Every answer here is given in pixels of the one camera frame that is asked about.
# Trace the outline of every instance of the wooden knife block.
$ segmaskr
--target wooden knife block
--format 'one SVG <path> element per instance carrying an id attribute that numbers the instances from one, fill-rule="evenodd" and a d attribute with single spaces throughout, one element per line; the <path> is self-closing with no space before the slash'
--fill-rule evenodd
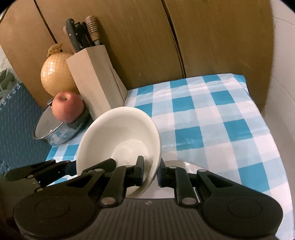
<path id="1" fill-rule="evenodd" d="M 95 120 L 124 105 L 127 90 L 113 68 L 104 45 L 89 47 L 67 59 L 77 88 Z"/>

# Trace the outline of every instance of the apple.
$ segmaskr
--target apple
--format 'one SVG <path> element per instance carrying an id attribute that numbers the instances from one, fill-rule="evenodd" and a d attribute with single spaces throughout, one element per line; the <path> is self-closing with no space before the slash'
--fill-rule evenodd
<path id="1" fill-rule="evenodd" d="M 83 113 L 84 103 L 75 93 L 60 92 L 54 97 L 51 110 L 57 120 L 70 123 Z"/>

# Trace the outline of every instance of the pot lid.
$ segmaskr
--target pot lid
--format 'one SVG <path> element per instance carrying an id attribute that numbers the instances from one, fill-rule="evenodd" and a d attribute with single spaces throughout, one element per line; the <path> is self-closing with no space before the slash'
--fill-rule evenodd
<path id="1" fill-rule="evenodd" d="M 41 115 L 34 131 L 34 137 L 36 139 L 42 139 L 56 130 L 63 122 L 57 120 L 49 105 L 43 114 Z"/>

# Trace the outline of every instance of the table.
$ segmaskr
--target table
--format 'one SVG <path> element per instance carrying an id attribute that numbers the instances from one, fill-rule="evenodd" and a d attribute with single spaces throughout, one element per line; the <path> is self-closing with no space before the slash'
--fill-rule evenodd
<path id="1" fill-rule="evenodd" d="M 199 165 L 276 199 L 284 212 L 276 236 L 293 239 L 286 172 L 243 76 L 191 77 L 133 89 L 125 106 L 141 109 L 156 124 L 164 161 Z M 47 159 L 75 160 L 84 131 L 67 144 L 53 147 Z"/>

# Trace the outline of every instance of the dark knife handle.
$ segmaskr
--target dark knife handle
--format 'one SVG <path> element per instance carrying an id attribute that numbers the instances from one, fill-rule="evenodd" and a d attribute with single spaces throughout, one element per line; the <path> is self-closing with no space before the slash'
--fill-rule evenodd
<path id="1" fill-rule="evenodd" d="M 76 53 L 76 51 L 75 51 L 75 49 L 74 49 L 74 46 L 73 46 L 73 44 L 72 44 L 72 42 L 71 42 L 71 40 L 70 40 L 70 36 L 69 36 L 69 34 L 68 34 L 68 30 L 67 30 L 67 27 L 66 27 L 66 26 L 63 27 L 63 32 L 64 32 L 64 34 L 65 34 L 65 37 L 66 37 L 67 40 L 69 41 L 69 44 L 70 44 L 70 47 L 71 47 L 72 52 L 73 52 L 73 53 Z"/>
<path id="2" fill-rule="evenodd" d="M 85 39 L 86 39 L 87 43 L 89 44 L 89 47 L 95 46 L 94 45 L 94 42 L 92 41 L 92 39 L 91 39 L 91 37 L 89 35 L 89 32 L 87 30 L 86 23 L 85 22 L 82 22 L 81 25 L 82 25 L 82 27 L 83 27 L 83 29 L 85 31 Z"/>
<path id="3" fill-rule="evenodd" d="M 79 52 L 82 50 L 82 45 L 81 43 L 79 42 L 79 39 L 76 35 L 76 31 L 75 31 L 75 22 L 73 19 L 68 19 L 66 22 L 65 22 L 65 26 L 67 28 L 67 31 L 68 31 L 68 34 L 69 34 L 69 38 L 70 38 L 70 41 L 72 42 L 72 45 L 75 49 L 75 52 Z"/>

